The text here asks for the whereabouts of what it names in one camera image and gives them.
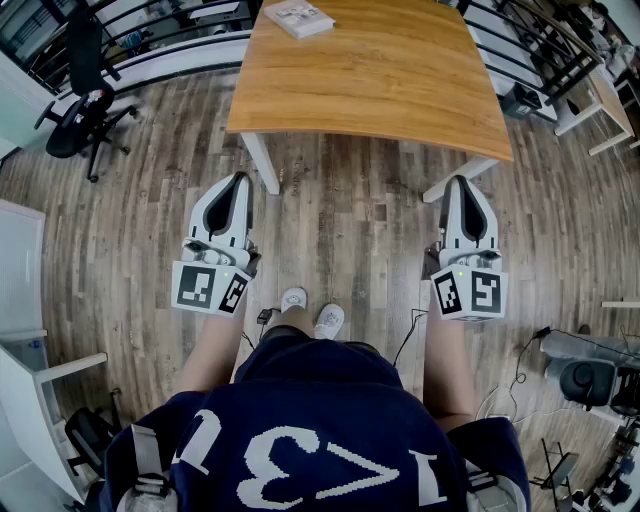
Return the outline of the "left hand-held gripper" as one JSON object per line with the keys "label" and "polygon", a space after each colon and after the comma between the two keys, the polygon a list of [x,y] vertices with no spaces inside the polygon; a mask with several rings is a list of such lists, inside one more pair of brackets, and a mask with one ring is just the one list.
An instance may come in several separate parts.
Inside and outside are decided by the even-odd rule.
{"label": "left hand-held gripper", "polygon": [[189,223],[191,237],[183,240],[181,259],[172,266],[173,307],[236,314],[261,258],[250,240],[243,249],[252,208],[252,182],[243,172],[217,182],[196,202]]}

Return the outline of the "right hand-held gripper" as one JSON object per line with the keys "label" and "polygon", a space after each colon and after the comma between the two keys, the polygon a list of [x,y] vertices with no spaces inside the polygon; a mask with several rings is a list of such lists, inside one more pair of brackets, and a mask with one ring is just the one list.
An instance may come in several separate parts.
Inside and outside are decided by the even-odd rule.
{"label": "right hand-held gripper", "polygon": [[461,175],[445,186],[439,228],[443,244],[425,250],[423,277],[431,305],[444,320],[485,321],[505,316],[508,274],[502,271],[498,222],[484,194]]}

